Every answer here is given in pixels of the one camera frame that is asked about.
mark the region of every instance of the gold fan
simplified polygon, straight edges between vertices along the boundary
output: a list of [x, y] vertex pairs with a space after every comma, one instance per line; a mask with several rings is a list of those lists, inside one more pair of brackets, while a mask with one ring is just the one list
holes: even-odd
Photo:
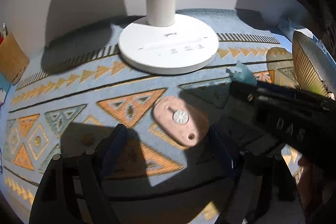
[[328, 97], [319, 73], [325, 70], [326, 65], [323, 52], [311, 38], [298, 31], [293, 35], [292, 51], [295, 74], [301, 89]]

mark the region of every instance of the lamp base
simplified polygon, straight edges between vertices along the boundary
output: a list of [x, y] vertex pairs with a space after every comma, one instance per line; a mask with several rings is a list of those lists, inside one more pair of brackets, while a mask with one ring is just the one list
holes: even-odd
[[217, 34], [204, 22], [175, 14], [175, 23], [154, 27], [146, 17], [128, 25], [118, 43], [131, 66], [158, 75], [178, 75], [209, 64], [218, 49]]

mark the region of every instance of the screw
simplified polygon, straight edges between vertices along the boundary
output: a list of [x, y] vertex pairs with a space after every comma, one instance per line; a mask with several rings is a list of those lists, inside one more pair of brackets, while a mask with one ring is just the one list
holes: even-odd
[[59, 160], [60, 158], [61, 158], [61, 154], [55, 154], [52, 157], [53, 160]]
[[95, 153], [95, 149], [94, 148], [88, 148], [86, 151], [85, 151], [85, 154], [87, 155], [92, 155]]
[[179, 124], [186, 124], [189, 120], [189, 115], [187, 112], [178, 109], [173, 115], [173, 120]]

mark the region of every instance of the patterned tablecloth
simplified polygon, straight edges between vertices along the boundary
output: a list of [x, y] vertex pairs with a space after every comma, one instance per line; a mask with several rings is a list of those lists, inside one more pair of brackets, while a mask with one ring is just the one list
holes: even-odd
[[[2, 147], [6, 191], [25, 223], [51, 157], [95, 147], [119, 122], [129, 128], [129, 139], [103, 189], [121, 223], [216, 221], [233, 182], [206, 139], [189, 149], [177, 144], [155, 123], [152, 106], [162, 96], [178, 96], [207, 113], [212, 124], [223, 114], [224, 86], [238, 60], [258, 80], [294, 86], [292, 55], [257, 12], [179, 13], [210, 25], [220, 41], [213, 61], [194, 73], [149, 75], [125, 64], [116, 44], [134, 17], [82, 28], [31, 60], [11, 102]], [[283, 155], [294, 174], [298, 153], [285, 147]], [[78, 180], [75, 186], [83, 217], [90, 222]]]

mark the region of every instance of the cardboard pencil holder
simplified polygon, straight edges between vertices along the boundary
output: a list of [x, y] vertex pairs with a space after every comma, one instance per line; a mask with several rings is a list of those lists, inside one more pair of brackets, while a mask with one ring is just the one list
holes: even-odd
[[12, 84], [19, 82], [29, 64], [29, 58], [22, 51], [12, 33], [0, 44], [0, 73]]

